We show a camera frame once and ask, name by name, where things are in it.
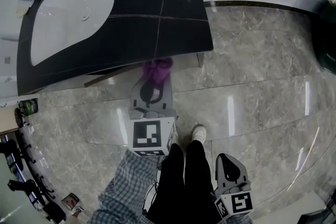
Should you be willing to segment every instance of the black countertop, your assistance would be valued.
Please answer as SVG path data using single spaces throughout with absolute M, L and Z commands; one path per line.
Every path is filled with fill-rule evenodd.
M 96 33 L 33 66 L 30 44 L 42 1 L 35 1 L 21 26 L 19 95 L 83 74 L 213 49 L 203 0 L 114 0 L 109 18 Z

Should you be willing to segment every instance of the black pants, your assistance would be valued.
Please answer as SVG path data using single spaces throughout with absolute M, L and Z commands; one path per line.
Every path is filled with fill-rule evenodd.
M 187 148 L 185 183 L 183 168 L 183 152 L 172 144 L 162 163 L 157 195 L 147 218 L 155 224 L 218 223 L 221 218 L 210 195 L 214 190 L 201 142 L 193 141 Z

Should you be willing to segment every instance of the white sneaker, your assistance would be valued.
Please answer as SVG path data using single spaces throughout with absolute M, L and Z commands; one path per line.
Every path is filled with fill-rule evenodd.
M 175 130 L 175 133 L 173 135 L 173 139 L 172 139 L 172 144 L 175 143 L 178 145 L 178 139 L 179 139 L 179 134 L 177 133 L 177 130 Z
M 202 145 L 204 145 L 205 138 L 206 138 L 205 127 L 203 125 L 198 125 L 193 132 L 192 141 L 197 140 L 197 141 L 200 141 Z

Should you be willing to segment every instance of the sink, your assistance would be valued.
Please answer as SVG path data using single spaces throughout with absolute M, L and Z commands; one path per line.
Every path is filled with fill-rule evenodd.
M 32 65 L 92 36 L 107 20 L 113 4 L 114 0 L 43 0 L 31 38 Z

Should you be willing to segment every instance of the cable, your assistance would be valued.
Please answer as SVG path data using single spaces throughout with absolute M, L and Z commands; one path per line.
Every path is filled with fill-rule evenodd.
M 149 192 L 152 190 L 152 188 L 155 189 L 155 194 L 154 194 L 153 199 L 151 201 L 151 205 L 153 204 L 154 199 L 156 197 L 156 194 L 158 193 L 158 191 L 157 191 L 158 189 L 157 188 L 159 187 L 159 182 L 157 181 L 157 173 L 159 171 L 160 165 L 162 165 L 162 163 L 164 162 L 164 160 L 165 160 L 165 158 L 156 167 L 154 183 L 152 184 L 152 187 L 149 189 L 149 191 L 147 192 L 147 194 L 145 196 L 145 200 L 143 201 L 143 204 L 142 204 L 142 210 L 145 208 L 145 203 L 146 203 L 146 200 L 147 200 L 147 196 L 148 196 Z

